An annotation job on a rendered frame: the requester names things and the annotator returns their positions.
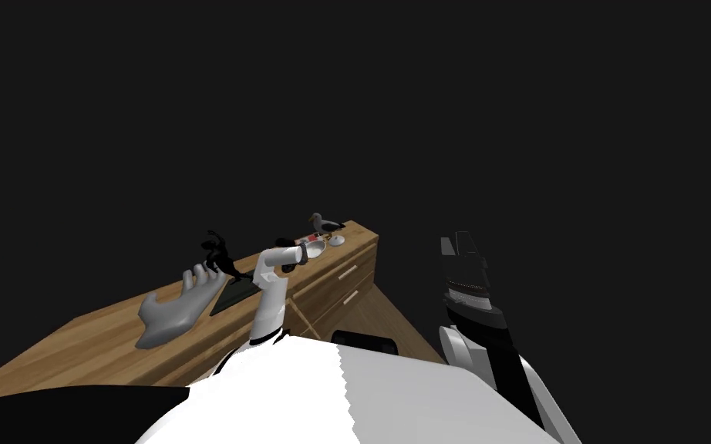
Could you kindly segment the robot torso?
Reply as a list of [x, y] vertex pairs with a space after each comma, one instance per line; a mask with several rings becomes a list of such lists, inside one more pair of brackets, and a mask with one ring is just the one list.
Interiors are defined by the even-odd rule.
[[234, 354], [136, 444], [558, 444], [461, 368], [287, 336]]

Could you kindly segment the wooden dresser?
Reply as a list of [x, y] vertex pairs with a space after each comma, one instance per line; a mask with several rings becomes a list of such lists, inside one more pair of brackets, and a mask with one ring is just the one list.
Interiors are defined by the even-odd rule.
[[[342, 235], [343, 245], [288, 274], [285, 323], [297, 334], [312, 332], [332, 307], [372, 285], [378, 235], [353, 221]], [[206, 308], [189, 332], [150, 350], [135, 348], [143, 296], [85, 314], [2, 366], [0, 397], [71, 385], [188, 385], [249, 339], [259, 301], [254, 294], [212, 317]]]

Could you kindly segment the dark flat slab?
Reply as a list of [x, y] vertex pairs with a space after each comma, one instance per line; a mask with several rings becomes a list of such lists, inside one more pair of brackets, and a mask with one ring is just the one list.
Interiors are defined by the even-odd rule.
[[259, 286], [255, 285], [251, 281], [250, 274], [246, 278], [242, 278], [239, 281], [233, 280], [230, 284], [226, 284], [222, 288], [222, 291], [210, 312], [210, 316], [215, 316], [216, 314], [254, 294], [259, 293], [260, 291], [261, 289]]

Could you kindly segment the grey seagull figurine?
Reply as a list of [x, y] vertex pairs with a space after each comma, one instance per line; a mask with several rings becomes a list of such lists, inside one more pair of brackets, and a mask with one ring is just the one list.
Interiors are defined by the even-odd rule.
[[313, 213], [308, 219], [315, 229], [317, 234], [322, 235], [323, 239], [331, 246], [338, 247], [345, 243], [345, 238], [341, 234], [336, 234], [336, 231], [346, 227], [344, 223], [336, 223], [329, 220], [324, 220], [320, 213]]

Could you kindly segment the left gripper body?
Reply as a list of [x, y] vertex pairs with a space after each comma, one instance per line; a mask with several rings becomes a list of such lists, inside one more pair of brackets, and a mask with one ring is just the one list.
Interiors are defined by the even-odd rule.
[[275, 241], [275, 246], [280, 247], [280, 248], [290, 248], [291, 249], [291, 254], [288, 257], [288, 260], [291, 260], [291, 262], [287, 264], [283, 264], [281, 266], [281, 271], [283, 273], [291, 273], [295, 269], [296, 265], [299, 262], [299, 249], [298, 249], [298, 244], [296, 243], [295, 240], [289, 239], [289, 237], [278, 237], [278, 239]]

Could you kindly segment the black horse statue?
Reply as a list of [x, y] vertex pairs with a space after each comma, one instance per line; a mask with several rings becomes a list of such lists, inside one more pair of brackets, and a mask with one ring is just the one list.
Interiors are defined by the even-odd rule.
[[252, 281], [252, 275], [240, 272], [234, 266], [234, 261], [227, 251], [225, 239], [213, 230], [207, 231], [207, 234], [211, 236], [211, 239], [200, 244], [207, 252], [207, 256], [204, 260], [205, 267], [211, 269], [211, 271], [222, 272], [229, 275], [233, 278], [232, 284], [242, 281], [243, 279]]

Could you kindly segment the grey hand sculpture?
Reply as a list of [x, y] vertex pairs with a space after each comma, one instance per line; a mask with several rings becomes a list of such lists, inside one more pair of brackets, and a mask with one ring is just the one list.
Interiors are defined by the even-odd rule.
[[226, 282], [227, 275], [224, 272], [195, 264], [183, 273], [177, 298], [158, 302], [157, 293], [150, 292], [138, 310], [144, 331], [136, 341], [135, 348], [156, 348], [186, 334]]

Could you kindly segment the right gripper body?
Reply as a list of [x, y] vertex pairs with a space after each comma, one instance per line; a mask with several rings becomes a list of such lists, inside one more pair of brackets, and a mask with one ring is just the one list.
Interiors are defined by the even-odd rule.
[[489, 291], [484, 259], [476, 253], [441, 256], [446, 285], [457, 291]]

